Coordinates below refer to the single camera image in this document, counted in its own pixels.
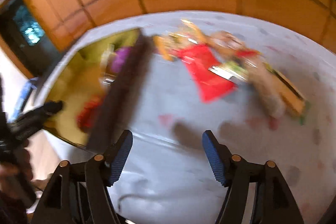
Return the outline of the red snack packet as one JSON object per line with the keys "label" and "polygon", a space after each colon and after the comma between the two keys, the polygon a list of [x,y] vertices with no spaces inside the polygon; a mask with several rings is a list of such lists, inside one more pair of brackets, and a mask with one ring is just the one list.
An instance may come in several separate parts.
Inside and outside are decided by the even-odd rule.
{"label": "red snack packet", "polygon": [[102,96],[92,96],[85,104],[80,113],[77,115],[76,124],[77,127],[84,133],[92,128],[96,119],[97,112],[102,105]]}

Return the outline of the cracker pack green ends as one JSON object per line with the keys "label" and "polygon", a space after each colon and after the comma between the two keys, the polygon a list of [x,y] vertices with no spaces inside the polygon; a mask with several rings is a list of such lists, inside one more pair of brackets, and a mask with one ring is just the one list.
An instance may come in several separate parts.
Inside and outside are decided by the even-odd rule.
{"label": "cracker pack green ends", "polygon": [[268,63],[264,65],[272,75],[276,91],[278,91],[286,106],[286,112],[303,126],[306,123],[310,102],[280,71],[273,69]]}

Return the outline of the purple snack pouch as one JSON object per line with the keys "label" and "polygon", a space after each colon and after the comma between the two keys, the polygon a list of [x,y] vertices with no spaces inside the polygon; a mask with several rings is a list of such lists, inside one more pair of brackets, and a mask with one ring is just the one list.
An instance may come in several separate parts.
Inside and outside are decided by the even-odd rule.
{"label": "purple snack pouch", "polygon": [[114,55],[110,69],[113,73],[119,73],[122,69],[124,63],[126,62],[129,53],[131,52],[131,47],[119,48]]}

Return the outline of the sesame bar clear packet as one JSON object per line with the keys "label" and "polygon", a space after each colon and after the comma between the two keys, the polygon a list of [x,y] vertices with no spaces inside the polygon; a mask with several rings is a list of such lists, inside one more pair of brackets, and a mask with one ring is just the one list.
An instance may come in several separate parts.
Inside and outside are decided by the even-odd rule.
{"label": "sesame bar clear packet", "polygon": [[285,113],[285,104],[276,90],[272,73],[267,69],[260,53],[255,50],[239,50],[236,57],[242,61],[247,70],[248,81],[257,90],[260,100],[269,116],[281,118]]}

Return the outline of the white patterned tablecloth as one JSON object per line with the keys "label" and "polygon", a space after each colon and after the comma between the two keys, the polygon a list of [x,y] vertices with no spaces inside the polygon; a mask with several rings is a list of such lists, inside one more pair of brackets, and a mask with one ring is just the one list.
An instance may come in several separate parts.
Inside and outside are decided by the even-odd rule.
{"label": "white patterned tablecloth", "polygon": [[231,152],[250,162],[273,160],[284,175],[305,223],[317,223],[335,197],[335,54],[284,27],[219,12],[166,12],[119,20],[88,31],[45,81],[35,103],[64,100],[81,108],[86,92],[99,86],[70,61],[107,36],[136,27],[151,36],[189,19],[205,33],[225,30],[259,50],[310,104],[304,120],[283,116],[269,126],[249,86],[203,103],[185,65],[152,53],[130,99],[131,115],[119,129],[133,133],[120,180],[109,189],[115,210],[135,223],[214,223],[226,188],[213,175],[202,148],[211,130]]}

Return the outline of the long white gold box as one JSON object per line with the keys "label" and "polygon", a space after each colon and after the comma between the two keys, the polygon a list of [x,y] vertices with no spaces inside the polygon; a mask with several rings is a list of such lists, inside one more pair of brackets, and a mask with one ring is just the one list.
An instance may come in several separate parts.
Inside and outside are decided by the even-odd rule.
{"label": "long white gold box", "polygon": [[114,44],[108,45],[108,48],[103,52],[100,61],[100,81],[104,85],[111,85],[112,82],[116,79],[116,73],[112,69],[113,62],[116,57],[114,51]]}

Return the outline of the red cake packet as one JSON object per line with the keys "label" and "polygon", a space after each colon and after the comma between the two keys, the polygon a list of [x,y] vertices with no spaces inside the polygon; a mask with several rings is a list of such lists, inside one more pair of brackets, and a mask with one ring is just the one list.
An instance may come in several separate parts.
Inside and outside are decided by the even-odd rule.
{"label": "red cake packet", "polygon": [[205,44],[194,44],[176,51],[177,56],[186,66],[196,84],[203,103],[210,103],[220,97],[234,92],[237,86],[209,69],[219,65],[209,47]]}

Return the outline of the yellow green foil snack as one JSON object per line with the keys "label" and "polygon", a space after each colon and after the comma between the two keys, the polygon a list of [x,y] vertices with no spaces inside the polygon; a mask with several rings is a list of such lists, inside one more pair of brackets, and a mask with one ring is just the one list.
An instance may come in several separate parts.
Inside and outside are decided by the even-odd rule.
{"label": "yellow green foil snack", "polygon": [[244,67],[243,61],[239,59],[230,59],[219,65],[209,67],[209,71],[231,82],[248,81],[248,72]]}

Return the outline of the gold rectangular tin box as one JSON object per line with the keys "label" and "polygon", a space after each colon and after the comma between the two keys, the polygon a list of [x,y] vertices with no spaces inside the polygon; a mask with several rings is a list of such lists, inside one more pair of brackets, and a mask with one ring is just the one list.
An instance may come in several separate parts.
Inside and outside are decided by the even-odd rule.
{"label": "gold rectangular tin box", "polygon": [[[100,81],[100,61],[108,45],[116,52],[131,47],[131,52],[111,85]],[[119,124],[131,115],[129,102],[138,88],[145,70],[151,41],[140,28],[116,32],[92,42],[79,40],[53,67],[37,95],[36,103],[63,101],[63,109],[47,121],[43,129],[55,141],[91,153],[102,152],[120,135]],[[92,128],[82,132],[76,124],[77,115],[92,96],[102,96]]]}

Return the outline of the brown pastry packet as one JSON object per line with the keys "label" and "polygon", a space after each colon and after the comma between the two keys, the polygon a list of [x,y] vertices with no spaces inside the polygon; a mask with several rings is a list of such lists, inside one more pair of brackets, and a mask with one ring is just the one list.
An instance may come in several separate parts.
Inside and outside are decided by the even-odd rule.
{"label": "brown pastry packet", "polygon": [[247,49],[246,44],[226,31],[214,32],[207,38],[207,44],[224,59],[234,56],[237,51]]}

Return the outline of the orange nut snack bag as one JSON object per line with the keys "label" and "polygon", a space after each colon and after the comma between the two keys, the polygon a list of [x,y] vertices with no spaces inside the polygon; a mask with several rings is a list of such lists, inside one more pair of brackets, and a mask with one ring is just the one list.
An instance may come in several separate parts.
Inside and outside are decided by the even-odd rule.
{"label": "orange nut snack bag", "polygon": [[207,42],[207,36],[201,29],[187,19],[181,19],[181,25],[175,32],[166,31],[152,38],[158,53],[166,61],[174,61],[184,50]]}

